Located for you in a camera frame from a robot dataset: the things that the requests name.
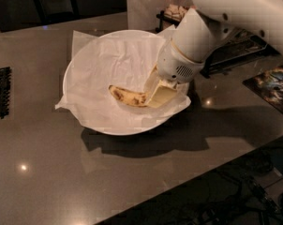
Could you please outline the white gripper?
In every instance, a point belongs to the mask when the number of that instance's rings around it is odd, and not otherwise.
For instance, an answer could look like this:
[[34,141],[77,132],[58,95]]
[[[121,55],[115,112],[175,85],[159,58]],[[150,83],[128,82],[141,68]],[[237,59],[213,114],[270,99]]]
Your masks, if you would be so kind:
[[177,83],[190,83],[203,66],[203,62],[194,62],[187,58],[169,40],[160,49],[156,67],[153,67],[145,82],[144,92],[148,94],[146,105],[158,108],[167,103],[177,94]]

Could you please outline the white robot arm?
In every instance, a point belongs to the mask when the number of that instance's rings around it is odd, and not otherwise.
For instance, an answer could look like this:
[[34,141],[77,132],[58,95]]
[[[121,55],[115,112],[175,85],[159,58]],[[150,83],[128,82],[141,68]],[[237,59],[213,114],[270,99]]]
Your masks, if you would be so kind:
[[160,49],[145,104],[158,108],[191,82],[206,60],[239,30],[258,36],[283,55],[283,0],[192,0],[191,8]]

